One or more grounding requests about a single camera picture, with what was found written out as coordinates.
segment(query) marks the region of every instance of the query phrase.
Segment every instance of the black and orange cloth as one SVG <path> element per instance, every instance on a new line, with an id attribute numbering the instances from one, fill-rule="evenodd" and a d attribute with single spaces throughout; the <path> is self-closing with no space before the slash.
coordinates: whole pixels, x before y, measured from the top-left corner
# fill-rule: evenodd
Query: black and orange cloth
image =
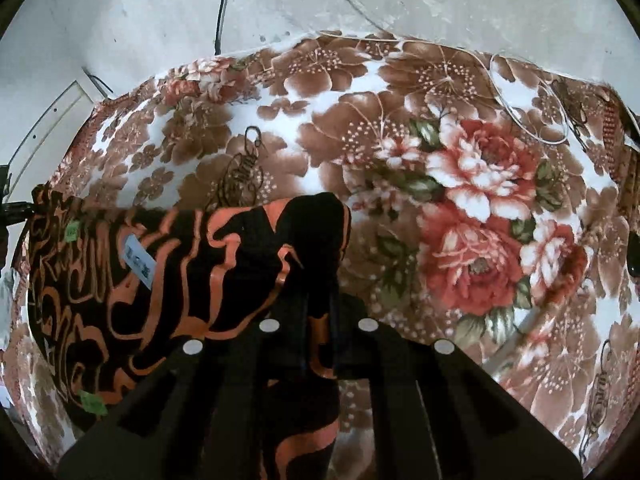
<path id="1" fill-rule="evenodd" d="M 96 416 L 83 409 L 80 392 L 113 406 L 185 339 L 234 338 L 267 313 L 287 280 L 335 279 L 351 225 L 331 193 L 214 212 L 95 208 L 44 186 L 33 199 L 31 331 L 84 430 Z M 124 261 L 131 234 L 156 261 L 150 289 Z M 314 308 L 315 317 L 325 314 Z M 273 384 L 265 402 L 273 414 L 263 446 L 268 478 L 296 478 L 287 465 L 300 454 L 326 470 L 338 431 L 337 383 Z"/>

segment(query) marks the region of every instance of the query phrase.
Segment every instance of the white tag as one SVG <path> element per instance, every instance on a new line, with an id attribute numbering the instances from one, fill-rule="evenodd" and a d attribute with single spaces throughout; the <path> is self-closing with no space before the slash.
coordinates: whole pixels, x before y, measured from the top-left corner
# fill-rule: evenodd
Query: white tag
<path id="1" fill-rule="evenodd" d="M 636 150 L 636 152 L 640 153 L 640 146 L 638 146 L 638 143 L 635 142 L 631 137 L 629 137 L 627 134 L 625 134 L 625 146 L 628 146 L 634 150 Z"/>
<path id="2" fill-rule="evenodd" d="M 136 235 L 129 235 L 124 241 L 124 261 L 135 273 L 140 281 L 151 290 L 156 272 L 156 261 L 145 251 L 145 248 L 136 238 Z"/>

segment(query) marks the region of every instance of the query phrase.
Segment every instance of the green sticker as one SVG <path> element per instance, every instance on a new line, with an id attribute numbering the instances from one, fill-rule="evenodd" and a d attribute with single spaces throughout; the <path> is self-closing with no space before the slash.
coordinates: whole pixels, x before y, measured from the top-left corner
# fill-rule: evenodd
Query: green sticker
<path id="1" fill-rule="evenodd" d="M 101 396 L 90 394 L 84 390 L 80 390 L 80 401 L 82 402 L 82 408 L 87 413 L 93 413 L 94 415 L 105 416 L 107 414 L 107 407 L 104 405 L 104 401 Z"/>
<path id="2" fill-rule="evenodd" d="M 78 240 L 78 228 L 80 227 L 80 221 L 74 220 L 66 225 L 65 229 L 65 242 L 75 242 Z"/>

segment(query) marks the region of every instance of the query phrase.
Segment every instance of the white cable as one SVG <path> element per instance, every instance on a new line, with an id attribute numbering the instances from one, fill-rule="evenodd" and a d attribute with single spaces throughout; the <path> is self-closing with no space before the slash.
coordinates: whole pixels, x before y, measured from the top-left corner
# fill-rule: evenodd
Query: white cable
<path id="1" fill-rule="evenodd" d="M 562 113 L 562 119 L 564 121 L 564 131 L 562 132 L 564 136 L 562 137 L 561 140 L 545 140 L 545 139 L 542 139 L 535 132 L 529 131 L 527 129 L 527 127 L 524 124 L 522 124 L 522 121 L 516 115 L 515 111 L 513 110 L 513 107 L 511 107 L 511 105 L 503 97 L 502 92 L 498 88 L 498 85 L 495 83 L 494 77 L 492 75 L 492 68 L 491 68 L 492 62 L 494 61 L 495 57 L 496 56 L 500 56 L 500 54 L 493 54 L 491 56 L 491 58 L 489 59 L 489 68 L 487 68 L 487 67 L 484 66 L 484 63 L 482 62 L 482 60 L 475 53 L 473 53 L 473 51 L 467 50 L 466 48 L 462 48 L 462 47 L 458 47 L 458 46 L 443 45 L 441 43 L 433 43 L 431 41 L 426 41 L 426 40 L 406 40 L 404 38 L 400 38 L 398 40 L 386 40 L 386 39 L 383 39 L 383 38 L 358 38 L 356 36 L 338 36 L 337 34 L 331 34 L 330 32 L 322 32 L 322 31 L 316 31 L 316 34 L 318 34 L 319 36 L 329 36 L 330 38 L 339 38 L 339 39 L 342 39 L 342 40 L 379 41 L 380 43 L 400 43 L 401 41 L 404 41 L 404 42 L 411 42 L 411 43 L 440 44 L 441 46 L 446 46 L 448 48 L 453 48 L 455 50 L 461 50 L 462 52 L 466 52 L 470 56 L 474 57 L 476 59 L 476 61 L 480 64 L 480 66 L 484 69 L 484 71 L 486 72 L 486 74 L 487 74 L 487 76 L 489 78 L 489 81 L 491 82 L 491 85 L 495 88 L 495 92 L 498 95 L 498 100 L 500 101 L 500 104 L 505 108 L 507 113 L 510 115 L 511 119 L 513 119 L 513 121 L 521 129 L 523 129 L 527 133 L 527 135 L 533 137 L 534 139 L 538 140 L 539 142 L 542 142 L 543 144 L 549 144 L 551 146 L 557 146 L 558 144 L 562 144 L 563 142 L 565 142 L 568 139 L 568 132 L 567 132 L 567 130 L 568 130 L 567 124 L 569 122 L 568 114 L 566 113 L 566 110 L 564 109 L 564 105 L 562 104 L 562 101 L 556 95 L 556 92 L 553 90 L 553 88 L 551 88 L 551 86 L 546 81 L 544 81 L 542 79 L 540 79 L 540 81 L 545 86 L 545 88 L 549 92 L 551 92 L 551 94 L 554 95 L 556 99 L 558 99 L 558 104 L 560 105 L 560 111 Z M 526 63 L 529 63 L 530 65 L 535 66 L 541 72 L 544 72 L 535 63 L 532 63 L 532 62 L 529 62 L 529 61 L 526 61 Z"/>

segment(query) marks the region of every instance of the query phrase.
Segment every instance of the floral bedsheet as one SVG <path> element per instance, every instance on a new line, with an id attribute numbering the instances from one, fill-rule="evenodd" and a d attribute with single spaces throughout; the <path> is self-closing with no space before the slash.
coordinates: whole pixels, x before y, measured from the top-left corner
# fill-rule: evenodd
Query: floral bedsheet
<path id="1" fill-rule="evenodd" d="M 334 192 L 353 212 L 341 287 L 405 338 L 453 339 L 586 473 L 640 402 L 640 302 L 625 263 L 632 129 L 604 85 L 416 38 L 328 32 L 197 60 L 103 102 L 51 183 L 101 206 L 161 208 Z M 32 377 L 48 370 L 28 339 L 18 317 L 12 394 L 55 463 L 73 428 L 38 396 L 46 384 Z M 368 478 L 367 385 L 340 390 L 330 476 Z M 51 423 L 43 410 L 52 431 L 33 429 Z"/>

